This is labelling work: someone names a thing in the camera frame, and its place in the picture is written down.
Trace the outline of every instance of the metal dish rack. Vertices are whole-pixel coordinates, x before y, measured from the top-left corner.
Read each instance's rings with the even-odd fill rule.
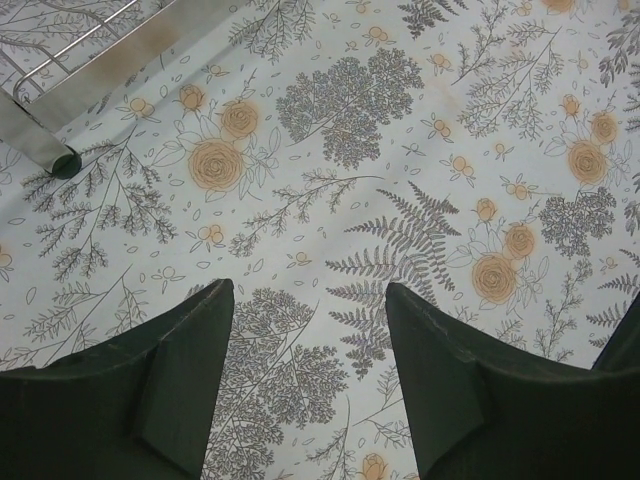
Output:
[[[205,24],[208,30],[212,29],[233,4],[232,0],[156,0],[157,11],[144,22],[128,32],[121,33],[114,28],[114,22],[122,20],[130,9],[139,8],[139,2],[119,2],[121,7],[101,17],[82,5],[68,6],[71,2],[25,0],[25,5],[30,7],[42,6],[86,16],[91,27],[55,52],[30,44],[30,48],[46,59],[29,71],[0,49],[3,63],[19,75],[12,94],[0,88],[0,139],[52,175],[72,177],[82,168],[82,159],[52,132],[58,132],[87,111],[186,34]],[[111,43],[102,51],[89,55],[78,66],[65,64],[63,59],[70,52],[96,35]],[[19,40],[4,36],[0,39],[4,45],[16,41]],[[49,69],[56,69],[59,79],[56,78],[58,81],[51,88],[45,89],[36,76]]]

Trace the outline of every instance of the leaf print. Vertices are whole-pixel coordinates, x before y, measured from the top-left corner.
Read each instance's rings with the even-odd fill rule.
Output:
[[[411,182],[409,185],[416,197],[415,203],[378,190],[395,205],[400,213],[398,217],[377,218],[346,230],[347,233],[373,234],[385,242],[384,248],[376,247],[373,252],[364,249],[346,260],[326,262],[333,271],[360,278],[355,283],[327,289],[332,295],[365,307],[349,313],[330,312],[335,320],[357,330],[340,340],[354,347],[347,358],[353,360],[351,365],[359,379],[373,367],[374,360],[384,360],[386,350],[391,348],[383,309],[388,282],[410,285],[434,305],[437,305],[436,284],[448,291],[454,290],[446,271],[443,245],[447,236],[460,235],[445,219],[445,214],[456,214],[458,210],[447,200],[433,199],[417,185]]]
[[[578,308],[583,301],[582,295],[577,293],[578,285],[591,277],[593,269],[588,260],[578,260],[573,268],[574,272],[568,272],[562,283],[562,300],[560,306],[554,306],[550,300],[546,301],[545,317],[549,322],[549,328],[536,329],[536,337],[533,348],[538,350],[544,358],[553,359],[556,362],[566,362],[574,354],[572,349],[561,348],[557,350],[560,340],[568,330],[575,330],[578,324],[571,316],[565,318],[569,310]]]
[[[458,15],[452,3],[463,10],[468,10],[466,0],[411,0],[411,3],[398,5],[398,8],[409,15],[402,17],[407,22],[411,36],[418,38],[426,28],[433,28],[436,22],[448,22],[448,15]]]
[[[58,182],[41,172],[22,182],[24,199],[33,211],[50,216],[51,223],[38,226],[36,233],[44,244],[41,257],[60,251],[53,261],[56,281],[66,281],[77,268],[81,276],[91,278],[108,265],[107,252],[97,240],[101,231],[120,227],[130,236],[155,233],[163,244],[177,236],[168,218],[171,208],[155,188],[158,172],[129,148],[134,132],[135,128],[118,144],[92,147],[97,157],[73,179]],[[72,244],[65,247],[67,241]]]
[[[499,75],[483,74],[472,84],[465,109],[458,121],[475,137],[486,137],[498,131],[499,121],[519,130],[523,139],[535,140],[542,131],[538,94],[551,89],[552,80],[562,73],[564,62],[553,50],[552,43],[560,29],[547,32],[549,40],[537,55],[514,49],[496,61]],[[511,31],[518,39],[518,33]]]
[[[336,213],[342,197],[355,188],[358,180],[381,178],[372,176],[338,178],[337,175],[334,170],[326,170],[325,172],[322,169],[316,169],[302,174],[302,179],[306,184],[304,190],[294,190],[290,186],[274,190],[273,194],[286,201],[286,205],[274,213],[257,213],[252,219],[245,221],[245,227],[251,229],[252,232],[248,235],[238,233],[231,241],[229,251],[236,257],[248,257],[262,239],[260,232],[266,232],[270,229],[273,236],[279,237],[284,234],[287,230],[287,218],[294,215],[292,210],[297,210],[294,218],[299,223],[309,223],[309,208],[325,193],[331,192],[327,203],[330,212]]]
[[[604,187],[596,192],[579,191],[574,202],[561,196],[551,197],[539,215],[542,236],[547,243],[555,243],[556,250],[567,258],[589,256],[587,234],[598,240],[611,235],[614,216],[609,209],[616,204]]]
[[[327,73],[298,74],[277,100],[280,122],[295,143],[320,131],[327,160],[357,169],[362,159],[380,156],[378,124],[411,113],[413,99],[406,90],[424,87],[419,73],[395,48],[378,49],[366,66],[354,57],[341,58]]]
[[[258,17],[234,22],[230,31],[233,45],[244,44],[251,53],[277,62],[293,41],[302,44],[311,38],[315,11],[311,0],[253,1]]]
[[[600,82],[608,87],[616,75],[627,70],[629,56],[640,53],[640,10],[633,9],[622,17],[622,27],[607,34],[609,50],[613,57],[607,55],[600,60]]]
[[[256,289],[235,307],[203,475],[264,479],[283,425],[328,423],[346,372],[336,349],[297,343],[315,310],[284,291]]]
[[[480,75],[490,70],[496,64],[496,59],[491,55],[491,48],[498,47],[505,41],[505,37],[496,35],[495,31],[498,25],[504,20],[508,10],[508,7],[500,5],[500,1],[501,0],[492,0],[491,10],[489,8],[482,9],[480,16],[483,25],[476,24],[471,27],[471,31],[477,37],[473,57],[468,47],[462,42],[458,43],[461,62],[458,70],[458,79],[453,82],[453,85],[471,72],[475,73],[475,75]],[[523,34],[514,31],[512,35],[515,38],[521,38]]]

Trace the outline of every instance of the botanical pattern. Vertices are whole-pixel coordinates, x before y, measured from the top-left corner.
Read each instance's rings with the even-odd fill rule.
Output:
[[[128,3],[0,0],[5,91],[11,61],[28,71]],[[135,2],[114,29],[166,4]],[[0,142],[0,370],[49,365],[231,278],[202,478],[418,480],[389,282],[591,366],[640,294],[637,4],[224,8],[56,133],[82,154],[76,177]],[[59,59],[75,68],[112,42],[92,31]]]

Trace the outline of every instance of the flower print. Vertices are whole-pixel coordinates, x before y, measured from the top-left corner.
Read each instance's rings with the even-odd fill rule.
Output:
[[[516,273],[500,254],[483,256],[471,272],[473,288],[486,301],[502,305],[516,289]]]
[[[12,272],[13,268],[11,264],[13,263],[13,258],[11,255],[6,253],[6,251],[2,251],[2,245],[0,245],[0,277],[4,279],[5,282],[9,281],[9,274],[7,272]]]
[[[568,155],[569,168],[581,183],[597,185],[607,174],[607,159],[588,140],[576,142]]]
[[[387,466],[380,455],[372,453],[367,455],[362,461],[362,472],[360,472],[360,475],[363,480],[382,480]]]
[[[575,0],[542,0],[550,12],[565,13],[573,8]]]
[[[232,190],[244,169],[240,152],[222,140],[200,143],[189,157],[189,172],[196,184],[216,192]]]
[[[439,73],[443,73],[445,70],[448,72],[453,72],[453,69],[451,68],[451,62],[440,53],[431,55],[429,58],[427,58],[427,61],[433,64],[433,73],[436,76]]]
[[[258,114],[246,102],[233,103],[222,113],[221,124],[235,138],[244,138],[258,126]]]
[[[481,198],[478,200],[476,213],[482,222],[490,222],[497,211],[498,209],[495,204],[488,198]]]
[[[591,120],[594,143],[605,145],[613,142],[618,135],[618,124],[607,112],[599,112]]]
[[[531,255],[535,247],[535,238],[527,225],[514,225],[507,232],[504,243],[508,253],[515,260],[520,260]]]
[[[573,95],[565,95],[562,99],[562,108],[564,108],[567,117],[576,117],[580,112],[580,102]]]
[[[180,103],[186,112],[195,112],[204,105],[204,93],[195,85],[185,85],[180,89]]]
[[[224,240],[224,235],[222,234],[220,225],[211,225],[210,227],[202,227],[198,230],[198,238],[203,242],[220,245]]]

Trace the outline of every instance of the table surface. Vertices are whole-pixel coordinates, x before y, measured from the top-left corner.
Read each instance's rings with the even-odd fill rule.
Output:
[[[640,290],[638,6],[238,2],[59,132],[76,178],[0,145],[0,368],[228,277],[203,478],[416,478],[389,281],[587,368]]]

